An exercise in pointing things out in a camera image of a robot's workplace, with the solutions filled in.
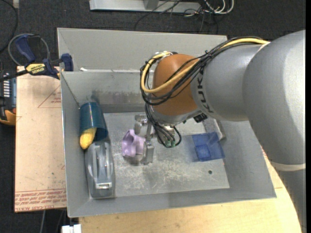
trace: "blue block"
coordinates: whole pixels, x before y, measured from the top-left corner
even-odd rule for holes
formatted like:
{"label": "blue block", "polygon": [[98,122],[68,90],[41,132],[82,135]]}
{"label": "blue block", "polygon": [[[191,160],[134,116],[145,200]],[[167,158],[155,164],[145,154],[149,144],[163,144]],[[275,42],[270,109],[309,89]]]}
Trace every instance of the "blue block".
{"label": "blue block", "polygon": [[192,139],[196,155],[200,161],[217,160],[225,157],[216,132],[194,134]]}

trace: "gray robot arm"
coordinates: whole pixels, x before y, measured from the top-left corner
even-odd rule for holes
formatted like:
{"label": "gray robot arm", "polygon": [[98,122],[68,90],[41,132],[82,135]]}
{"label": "gray robot arm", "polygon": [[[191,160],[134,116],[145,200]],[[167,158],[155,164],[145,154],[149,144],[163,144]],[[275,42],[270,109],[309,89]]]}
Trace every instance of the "gray robot arm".
{"label": "gray robot arm", "polygon": [[218,55],[191,83],[200,110],[221,120],[249,120],[306,225],[306,31],[267,45]]}

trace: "yellow banana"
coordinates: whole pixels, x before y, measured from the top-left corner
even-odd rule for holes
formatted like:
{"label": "yellow banana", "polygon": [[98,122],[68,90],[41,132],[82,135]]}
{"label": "yellow banana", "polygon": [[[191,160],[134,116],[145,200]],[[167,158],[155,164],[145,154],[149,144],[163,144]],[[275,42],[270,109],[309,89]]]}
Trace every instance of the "yellow banana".
{"label": "yellow banana", "polygon": [[97,128],[84,130],[80,136],[80,146],[86,150],[92,143],[96,134]]}

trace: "blue container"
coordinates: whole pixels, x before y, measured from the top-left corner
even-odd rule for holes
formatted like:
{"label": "blue container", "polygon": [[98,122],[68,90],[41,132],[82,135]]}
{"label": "blue container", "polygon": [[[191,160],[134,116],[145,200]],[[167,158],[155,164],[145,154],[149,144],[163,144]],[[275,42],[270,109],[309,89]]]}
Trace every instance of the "blue container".
{"label": "blue container", "polygon": [[192,135],[195,152],[200,161],[223,159],[224,150],[216,132]]}
{"label": "blue container", "polygon": [[80,134],[91,128],[97,128],[94,141],[103,140],[108,136],[103,112],[95,102],[88,102],[80,107]]}

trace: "wooden table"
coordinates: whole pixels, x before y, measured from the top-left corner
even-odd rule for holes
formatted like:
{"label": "wooden table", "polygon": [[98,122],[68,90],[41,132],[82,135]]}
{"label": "wooden table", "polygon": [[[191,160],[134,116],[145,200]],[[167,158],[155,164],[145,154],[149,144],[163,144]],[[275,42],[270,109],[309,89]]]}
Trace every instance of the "wooden table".
{"label": "wooden table", "polygon": [[277,198],[79,218],[83,233],[300,233],[286,188],[267,161]]}

